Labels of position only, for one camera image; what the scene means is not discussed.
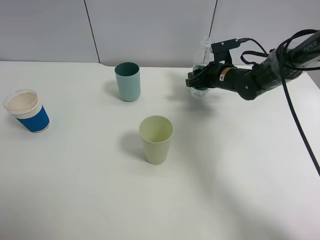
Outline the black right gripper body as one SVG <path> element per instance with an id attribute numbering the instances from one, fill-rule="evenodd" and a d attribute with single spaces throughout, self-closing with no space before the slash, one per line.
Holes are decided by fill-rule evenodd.
<path id="1" fill-rule="evenodd" d="M 237 90 L 240 75 L 240 69 L 232 64 L 214 64 L 214 62 L 210 62 L 204 68 L 203 87 Z"/>

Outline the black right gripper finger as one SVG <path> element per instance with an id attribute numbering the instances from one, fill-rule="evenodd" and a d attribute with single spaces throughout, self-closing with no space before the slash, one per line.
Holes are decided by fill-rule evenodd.
<path id="1" fill-rule="evenodd" d="M 185 84 L 187 87 L 195 89 L 203 89 L 209 87 L 209 84 L 203 78 L 195 77 L 192 74 L 188 75 L 187 79 L 185 80 Z"/>
<path id="2" fill-rule="evenodd" d="M 208 71 L 209 64 L 207 65 L 195 65 L 192 68 L 192 72 L 188 73 L 188 78 L 198 78 L 199 76 L 202 76 Z"/>

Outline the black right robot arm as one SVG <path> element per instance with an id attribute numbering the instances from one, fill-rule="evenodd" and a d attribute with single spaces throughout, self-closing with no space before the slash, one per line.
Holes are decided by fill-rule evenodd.
<path id="1" fill-rule="evenodd" d="M 305 29 L 282 42 L 269 52 L 244 51 L 244 55 L 263 57 L 261 63 L 250 62 L 251 69 L 237 68 L 230 50 L 238 48 L 247 38 L 233 38 L 211 44 L 214 60 L 203 69 L 188 73 L 186 86 L 190 88 L 219 88 L 238 93 L 250 101 L 283 82 L 299 77 L 304 71 L 316 70 L 320 60 L 320 32 Z"/>

